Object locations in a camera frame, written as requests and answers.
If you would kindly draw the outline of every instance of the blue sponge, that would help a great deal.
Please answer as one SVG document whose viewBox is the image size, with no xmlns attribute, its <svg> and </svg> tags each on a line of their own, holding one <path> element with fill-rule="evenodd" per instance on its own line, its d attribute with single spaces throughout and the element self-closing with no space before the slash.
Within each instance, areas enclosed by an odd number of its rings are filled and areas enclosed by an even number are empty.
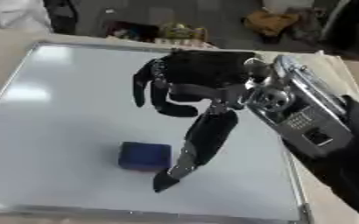
<svg viewBox="0 0 359 224">
<path fill-rule="evenodd" d="M 167 144 L 123 142 L 118 164 L 124 169 L 155 172 L 172 162 L 172 147 Z"/>
</svg>

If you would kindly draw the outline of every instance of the robotic hand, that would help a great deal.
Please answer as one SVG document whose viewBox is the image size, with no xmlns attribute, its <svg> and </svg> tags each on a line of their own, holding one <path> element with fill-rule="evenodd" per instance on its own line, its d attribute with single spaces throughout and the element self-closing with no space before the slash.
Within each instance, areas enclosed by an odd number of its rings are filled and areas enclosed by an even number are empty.
<svg viewBox="0 0 359 224">
<path fill-rule="evenodd" d="M 243 62 L 255 56 L 252 52 L 174 51 L 162 59 L 153 59 L 134 75 L 133 93 L 136 104 L 144 105 L 144 89 L 151 82 L 151 103 L 167 116 L 197 116 L 196 108 L 177 102 L 210 99 L 211 105 L 199 115 L 185 136 L 185 145 L 177 164 L 160 172 L 153 188 L 161 192 L 180 182 L 199 166 L 205 165 L 226 141 L 238 123 L 232 109 L 243 109 L 246 99 L 243 85 L 249 75 Z"/>
<path fill-rule="evenodd" d="M 193 117 L 196 108 L 177 102 L 210 99 L 185 136 L 177 164 L 161 171 L 161 192 L 207 164 L 238 123 L 246 106 L 275 129 L 290 152 L 322 183 L 359 212 L 359 103 L 337 97 L 305 66 L 288 56 L 268 65 L 252 52 L 174 51 L 134 75 L 136 104 L 151 103 L 164 115 Z"/>
</svg>

